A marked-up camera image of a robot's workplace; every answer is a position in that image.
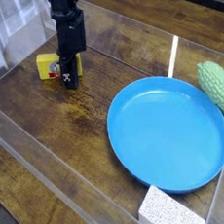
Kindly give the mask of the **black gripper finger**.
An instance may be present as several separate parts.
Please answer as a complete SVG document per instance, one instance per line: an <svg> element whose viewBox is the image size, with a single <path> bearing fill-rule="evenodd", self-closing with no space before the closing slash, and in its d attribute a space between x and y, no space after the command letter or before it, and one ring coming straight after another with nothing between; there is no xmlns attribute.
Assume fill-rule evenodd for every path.
<svg viewBox="0 0 224 224"><path fill-rule="evenodd" d="M78 62L75 56L59 56L61 82L66 89L77 89L78 81Z"/></svg>

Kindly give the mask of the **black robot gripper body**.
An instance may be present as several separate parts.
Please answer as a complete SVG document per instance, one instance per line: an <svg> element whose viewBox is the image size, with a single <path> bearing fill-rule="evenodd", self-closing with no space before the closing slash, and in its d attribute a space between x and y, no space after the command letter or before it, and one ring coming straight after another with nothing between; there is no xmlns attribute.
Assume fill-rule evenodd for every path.
<svg viewBox="0 0 224 224"><path fill-rule="evenodd" d="M50 15L56 22L58 54L73 57L86 49L83 11L77 7L79 0L49 0Z"/></svg>

